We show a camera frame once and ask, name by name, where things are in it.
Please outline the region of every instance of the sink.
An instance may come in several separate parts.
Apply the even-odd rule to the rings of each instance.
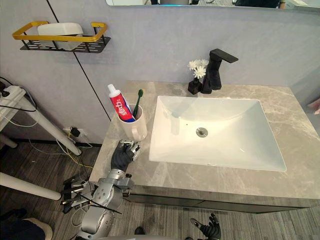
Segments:
[[[158,96],[149,160],[285,172],[259,100]]]

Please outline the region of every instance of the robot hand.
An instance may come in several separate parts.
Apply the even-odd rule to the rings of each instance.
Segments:
[[[200,231],[208,238],[208,240],[220,240],[221,238],[221,229],[217,217],[211,213],[209,217],[209,225],[203,225],[194,218],[190,219],[190,222],[200,229]]]
[[[126,172],[129,163],[138,157],[139,149],[140,145],[134,141],[120,140],[111,158],[111,169]]]

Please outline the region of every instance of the mirror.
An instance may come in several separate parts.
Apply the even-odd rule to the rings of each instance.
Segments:
[[[106,0],[110,6],[255,7],[320,12],[320,0]]]

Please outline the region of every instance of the black metal shelf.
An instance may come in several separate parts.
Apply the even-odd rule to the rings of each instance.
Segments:
[[[24,46],[21,47],[20,50],[99,54],[104,50],[104,48],[106,47],[110,39],[111,39],[110,37],[102,35],[102,37],[100,37],[99,40],[94,42],[82,42],[79,46],[77,46],[73,50],[58,49],[55,41],[52,41],[55,47],[49,47],[49,46],[41,46],[38,40],[29,40],[28,43],[22,40]]]

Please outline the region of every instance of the yellow cable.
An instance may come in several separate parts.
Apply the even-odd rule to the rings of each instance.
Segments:
[[[78,165],[80,165],[80,166],[83,166],[83,167],[86,167],[86,168],[91,168],[91,169],[94,169],[92,166],[88,166],[88,165],[83,165],[83,164],[81,164],[81,163],[78,163],[72,156],[71,156],[71,154],[69,153],[69,150],[68,150],[68,148],[66,147],[66,152],[68,153],[68,156],[76,163],[76,164],[78,164]]]

